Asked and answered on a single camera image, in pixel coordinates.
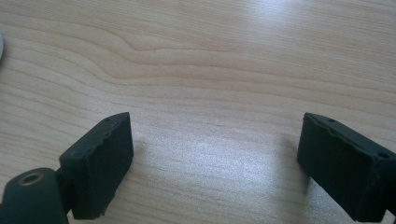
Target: black rubber pad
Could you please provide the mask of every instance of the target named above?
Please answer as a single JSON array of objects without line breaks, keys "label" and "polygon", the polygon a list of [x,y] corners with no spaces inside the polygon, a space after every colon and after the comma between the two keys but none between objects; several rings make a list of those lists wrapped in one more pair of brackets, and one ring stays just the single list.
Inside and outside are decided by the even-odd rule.
[{"label": "black rubber pad", "polygon": [[334,119],[304,115],[297,161],[354,220],[379,222],[396,203],[396,155]]}]

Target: black plastic part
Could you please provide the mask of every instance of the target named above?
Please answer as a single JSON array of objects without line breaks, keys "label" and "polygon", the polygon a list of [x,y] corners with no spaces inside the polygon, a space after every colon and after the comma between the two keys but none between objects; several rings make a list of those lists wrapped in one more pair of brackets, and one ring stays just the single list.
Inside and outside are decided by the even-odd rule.
[{"label": "black plastic part", "polygon": [[0,223],[68,223],[55,172],[39,168],[10,180],[4,191]]},{"label": "black plastic part", "polygon": [[100,121],[60,157],[65,181],[77,195],[75,219],[103,215],[134,155],[129,113]]},{"label": "black plastic part", "polygon": [[340,122],[306,113],[297,161],[352,219],[395,214],[396,155]]},{"label": "black plastic part", "polygon": [[134,155],[129,113],[99,122],[60,157],[61,168],[35,169],[10,180],[0,224],[64,224],[102,215]]}]

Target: wood grain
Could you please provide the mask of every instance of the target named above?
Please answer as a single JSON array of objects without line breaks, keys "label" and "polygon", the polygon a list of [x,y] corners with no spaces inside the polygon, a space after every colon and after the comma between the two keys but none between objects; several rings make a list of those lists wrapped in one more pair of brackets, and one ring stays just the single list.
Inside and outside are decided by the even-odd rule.
[{"label": "wood grain", "polygon": [[71,223],[354,223],[296,162],[302,117],[396,151],[395,25],[394,0],[2,0],[0,196],[129,111],[131,171]]}]

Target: hole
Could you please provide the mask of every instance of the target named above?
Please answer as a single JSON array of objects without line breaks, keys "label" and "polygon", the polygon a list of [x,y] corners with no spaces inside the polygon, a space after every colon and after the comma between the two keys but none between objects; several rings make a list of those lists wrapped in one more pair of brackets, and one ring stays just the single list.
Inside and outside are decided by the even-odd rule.
[{"label": "hole", "polygon": [[32,173],[32,174],[22,177],[18,181],[18,184],[21,186],[24,186],[24,187],[33,185],[34,183],[40,181],[43,178],[43,176],[44,176],[43,173]]},{"label": "hole", "polygon": [[383,152],[378,152],[378,156],[385,158],[385,159],[389,158],[389,155],[387,153],[383,153]]}]

